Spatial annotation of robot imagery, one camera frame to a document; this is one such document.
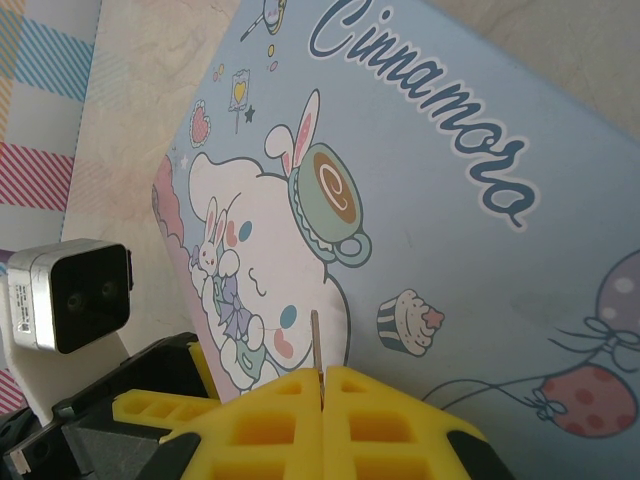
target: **balloon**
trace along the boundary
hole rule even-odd
[[[533,394],[538,417],[580,437],[617,435],[638,416],[637,400],[624,380],[597,365],[547,377]]]
[[[604,278],[596,317],[615,331],[640,335],[640,251],[624,258]],[[632,348],[640,350],[640,343]]]

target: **small bunny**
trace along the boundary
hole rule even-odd
[[[218,215],[218,202],[215,197],[209,202],[207,209],[207,220],[204,228],[204,240],[200,247],[199,260],[200,268],[207,275],[213,276],[218,268],[218,247],[222,242],[225,228],[227,227],[227,211],[222,210]]]

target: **pink bunny ears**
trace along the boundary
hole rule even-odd
[[[287,177],[294,168],[298,168],[302,159],[311,146],[313,134],[318,124],[320,112],[320,92],[316,89],[311,92],[307,105],[300,119],[300,126],[296,135],[295,144],[291,130],[286,125],[274,127],[264,143],[264,150],[270,158],[282,158],[282,167]]]
[[[209,208],[207,208],[207,218],[205,221],[204,229],[204,242],[211,242],[213,240],[214,246],[218,246],[222,241],[224,230],[227,227],[227,211],[222,210],[220,217],[218,218],[218,202],[215,197],[209,201]]]

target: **star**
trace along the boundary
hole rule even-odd
[[[253,105],[249,105],[249,110],[247,110],[244,114],[245,121],[244,123],[253,123],[253,114],[256,111],[253,109]]]

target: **toothpick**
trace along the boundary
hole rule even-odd
[[[322,371],[322,351],[320,347],[320,324],[317,310],[311,310],[311,344],[313,347],[313,367],[318,370],[320,391],[324,397],[324,373]]]

